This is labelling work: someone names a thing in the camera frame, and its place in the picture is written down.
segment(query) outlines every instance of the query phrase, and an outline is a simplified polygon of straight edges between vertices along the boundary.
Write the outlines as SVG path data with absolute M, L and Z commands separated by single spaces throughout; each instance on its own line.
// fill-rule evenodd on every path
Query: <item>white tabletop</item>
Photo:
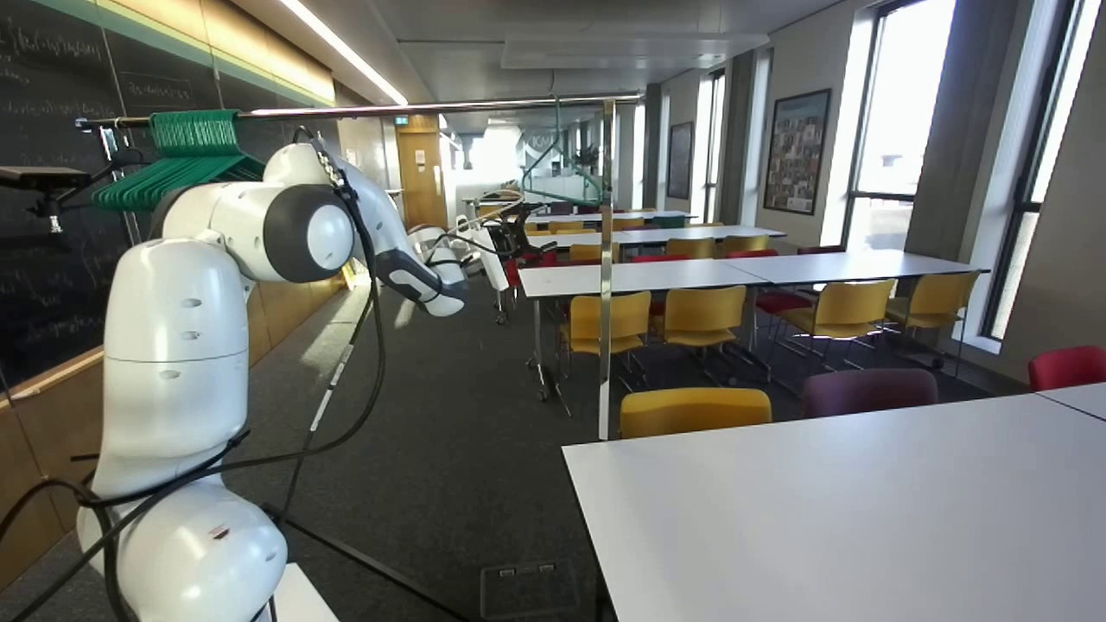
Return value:
M 826 253 L 826 254 L 747 254 L 747 258 L 671 258 L 615 264 L 612 289 L 690 289 L 721 284 L 826 284 L 923 274 L 978 274 L 968 264 L 908 253 Z M 598 265 L 517 269 L 525 297 L 598 293 Z
M 280 622 L 339 622 L 298 563 L 284 568 L 274 602 Z
M 658 216 L 690 216 L 690 209 L 612 209 L 612 220 L 658 220 Z M 590 213 L 531 213 L 525 226 L 552 226 L 552 220 L 600 220 L 598 209 Z
M 1042 389 L 1042 398 L 1060 402 L 1060 403 L 1085 410 L 1085 413 L 1096 413 L 1096 417 L 1106 417 L 1106 383 Z
M 517 269 L 525 297 L 578 297 L 598 293 L 600 265 L 537 265 Z M 615 264 L 612 289 L 690 289 L 690 287 L 728 287 L 756 284 L 752 274 L 734 258 L 674 258 L 674 264 Z
M 886 280 L 923 274 L 982 274 L 972 264 L 949 264 L 914 253 L 810 253 L 810 254 L 756 254 L 747 258 L 765 284 L 830 284 L 830 280 Z
M 622 622 L 1106 611 L 1106 428 L 1036 393 L 562 457 Z
M 747 228 L 747 226 L 721 226 L 721 228 L 635 228 L 635 232 L 612 232 L 615 244 L 663 244 L 671 239 L 779 239 L 773 228 Z M 525 234 L 531 249 L 566 249 L 566 244 L 600 244 L 600 232 L 562 232 L 562 234 Z

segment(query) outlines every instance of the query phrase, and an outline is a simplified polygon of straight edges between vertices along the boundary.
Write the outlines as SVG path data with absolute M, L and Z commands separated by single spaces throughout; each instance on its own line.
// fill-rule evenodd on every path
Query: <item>chair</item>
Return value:
M 766 249 L 766 234 L 756 239 L 721 239 L 714 244 L 718 258 L 734 258 L 734 254 L 773 254 L 773 249 Z
M 600 264 L 600 244 L 569 244 L 566 249 L 569 264 Z
M 765 425 L 772 402 L 756 387 L 663 387 L 622 398 L 618 434 L 674 434 L 699 428 Z
M 1101 345 L 1069 345 L 1047 350 L 1030 360 L 1030 387 L 1076 387 L 1106 379 L 1106 350 Z
M 864 337 L 886 326 L 895 280 L 826 284 L 813 308 L 780 319 L 810 337 Z
M 725 357 L 725 345 L 735 345 L 742 308 L 747 308 L 742 287 L 667 289 L 663 315 L 653 333 L 667 345 Z M 747 363 L 752 363 L 759 373 L 766 373 L 766 367 L 752 353 L 747 350 L 735 350 L 735 353 Z
M 618 293 L 608 304 L 608 353 L 627 357 L 642 350 L 650 333 L 650 293 Z M 600 297 L 569 297 L 562 337 L 569 357 L 600 357 Z
M 929 274 L 918 277 L 915 287 L 908 289 L 908 297 L 895 297 L 890 304 L 890 326 L 902 327 L 902 333 L 929 333 L 934 334 L 934 367 L 939 363 L 939 333 L 947 333 L 949 326 L 959 326 L 960 311 L 968 308 L 972 297 L 972 284 L 975 274 Z
M 800 389 L 800 403 L 813 417 L 937 403 L 937 402 L 939 402 L 937 376 L 918 367 L 833 368 L 833 373 L 810 376 Z
M 615 232 L 641 232 L 641 228 L 648 228 L 648 220 L 642 216 L 615 216 L 612 228 Z
M 845 244 L 803 244 L 795 253 L 818 254 L 818 253 L 845 253 Z M 772 287 L 772 289 L 756 293 L 756 299 L 752 299 L 752 308 L 766 319 L 780 319 L 793 308 L 813 308 L 813 304 L 817 304 L 813 287 Z
M 713 258 L 714 242 L 713 239 L 671 239 L 663 242 L 663 254 L 671 258 Z

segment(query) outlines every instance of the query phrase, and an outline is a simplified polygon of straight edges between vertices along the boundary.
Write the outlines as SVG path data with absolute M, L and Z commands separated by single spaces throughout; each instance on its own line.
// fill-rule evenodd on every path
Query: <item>red chair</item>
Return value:
M 1035 389 L 1098 383 L 1098 379 L 1106 379 L 1106 350 L 1101 345 L 1052 350 L 1052 353 L 1036 353 L 1030 360 L 1030 387 Z
M 871 367 L 817 373 L 800 389 L 810 417 L 937 403 L 939 387 L 929 368 L 918 367 Z

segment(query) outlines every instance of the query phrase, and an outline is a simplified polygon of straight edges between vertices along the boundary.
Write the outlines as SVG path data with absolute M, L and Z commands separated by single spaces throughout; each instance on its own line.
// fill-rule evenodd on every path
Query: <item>fluorescent light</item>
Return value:
M 376 91 L 383 91 L 393 102 L 407 107 L 407 95 L 386 84 L 365 57 L 360 57 L 317 14 L 312 14 L 301 0 L 280 0 L 294 18 L 304 19 L 324 45 L 333 45 L 349 65 L 357 65 Z

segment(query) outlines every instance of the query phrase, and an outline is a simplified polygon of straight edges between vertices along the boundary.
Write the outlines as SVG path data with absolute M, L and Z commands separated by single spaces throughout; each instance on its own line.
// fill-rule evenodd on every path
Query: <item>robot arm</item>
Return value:
M 341 162 L 320 140 L 294 140 L 265 162 L 265 182 L 330 182 L 353 207 L 353 226 L 365 234 L 372 274 L 402 289 L 433 319 L 451 319 L 464 308 L 464 269 L 451 244 L 421 244 L 399 216 L 393 199 L 360 168 Z
M 212 182 L 173 199 L 164 239 L 218 239 L 254 280 L 337 274 L 363 239 L 372 274 L 433 319 L 464 308 L 451 244 L 414 244 L 393 199 L 320 140 L 284 146 L 264 182 Z
M 304 284 L 349 264 L 357 239 L 376 277 L 436 319 L 464 308 L 447 244 L 426 254 L 393 203 L 320 146 L 280 147 L 265 177 L 183 191 L 164 239 L 115 269 L 103 327 L 103 437 L 90 490 L 111 497 L 122 596 L 138 619 L 254 619 L 274 593 L 280 530 L 218 473 L 180 484 L 244 428 L 249 284 Z M 164 487 L 169 497 L 138 512 Z M 81 512 L 82 550 L 103 524 Z

